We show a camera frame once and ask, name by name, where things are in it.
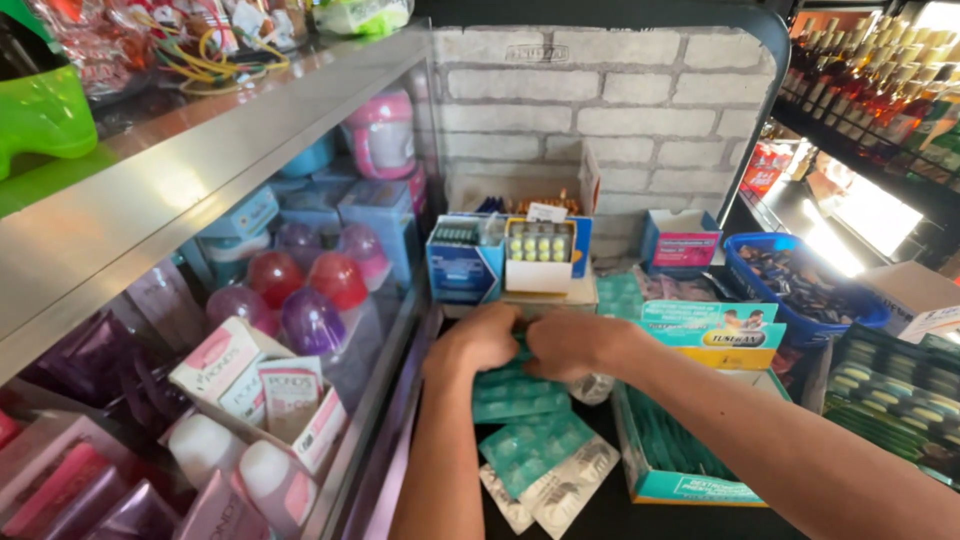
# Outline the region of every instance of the hand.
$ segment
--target hand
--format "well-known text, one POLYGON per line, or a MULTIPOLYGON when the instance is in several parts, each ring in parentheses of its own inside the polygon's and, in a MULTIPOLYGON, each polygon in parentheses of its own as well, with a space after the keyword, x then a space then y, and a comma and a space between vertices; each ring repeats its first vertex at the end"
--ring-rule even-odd
POLYGON ((426 379, 468 375, 500 367, 519 352, 511 330, 520 318, 517 307, 484 304, 444 334, 423 361, 426 379))
POLYGON ((616 377, 616 363, 650 341, 629 321, 572 309, 547 312, 527 329, 534 359, 524 364, 530 375, 573 382, 589 373, 616 377))

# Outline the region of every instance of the white bottle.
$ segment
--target white bottle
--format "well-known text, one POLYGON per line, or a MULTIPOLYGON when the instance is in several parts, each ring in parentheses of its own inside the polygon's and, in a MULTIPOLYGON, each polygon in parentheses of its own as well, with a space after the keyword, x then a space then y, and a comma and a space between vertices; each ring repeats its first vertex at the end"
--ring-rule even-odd
POLYGON ((317 484, 293 457, 267 441, 257 441, 240 458, 240 477, 270 527, 284 538, 299 538, 317 499, 317 484))
POLYGON ((174 428, 167 444, 171 454, 198 490, 220 470, 230 478, 248 448, 236 435, 202 414, 194 414, 174 428))

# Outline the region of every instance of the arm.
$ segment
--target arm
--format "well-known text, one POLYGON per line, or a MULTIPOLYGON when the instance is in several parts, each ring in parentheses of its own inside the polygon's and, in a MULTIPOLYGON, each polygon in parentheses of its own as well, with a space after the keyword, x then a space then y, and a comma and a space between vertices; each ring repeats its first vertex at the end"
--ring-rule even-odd
POLYGON ((573 312, 534 323, 529 370, 609 374, 647 394, 784 519, 813 538, 955 538, 960 499, 907 461, 709 369, 640 327, 573 312))
POLYGON ((516 355, 519 345, 510 334, 516 318, 504 304, 480 307, 430 348, 391 540, 483 539, 473 376, 516 355))

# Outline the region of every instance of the silver blister pack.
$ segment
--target silver blister pack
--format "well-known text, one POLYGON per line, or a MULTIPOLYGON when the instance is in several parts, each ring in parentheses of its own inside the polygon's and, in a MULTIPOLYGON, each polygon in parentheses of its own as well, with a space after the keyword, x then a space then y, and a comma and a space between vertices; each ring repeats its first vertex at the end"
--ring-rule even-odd
POLYGON ((519 501, 553 540, 560 540, 619 459, 613 446, 594 435, 521 493, 519 501))
POLYGON ((566 390, 577 401, 586 405, 600 405, 609 398, 616 381, 609 375, 591 373, 566 385, 566 390))
POLYGON ((510 524, 510 528, 517 535, 523 534, 524 530, 534 524, 534 517, 530 514, 530 511, 516 499, 510 498, 510 494, 507 493, 507 489, 493 471, 490 463, 480 467, 480 481, 483 482, 483 486, 487 488, 487 492, 490 493, 496 507, 500 508, 500 513, 503 514, 507 523, 510 524))

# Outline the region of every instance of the forearm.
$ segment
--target forearm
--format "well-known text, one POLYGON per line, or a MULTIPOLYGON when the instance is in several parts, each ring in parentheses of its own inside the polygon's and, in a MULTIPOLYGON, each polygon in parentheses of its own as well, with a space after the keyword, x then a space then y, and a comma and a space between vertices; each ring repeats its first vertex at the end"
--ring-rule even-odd
POLYGON ((960 529, 960 499, 905 460, 645 334, 628 341, 611 375, 663 406, 805 534, 933 539, 960 529))
POLYGON ((463 370, 424 381, 392 540, 484 537, 472 385, 473 374, 463 370))

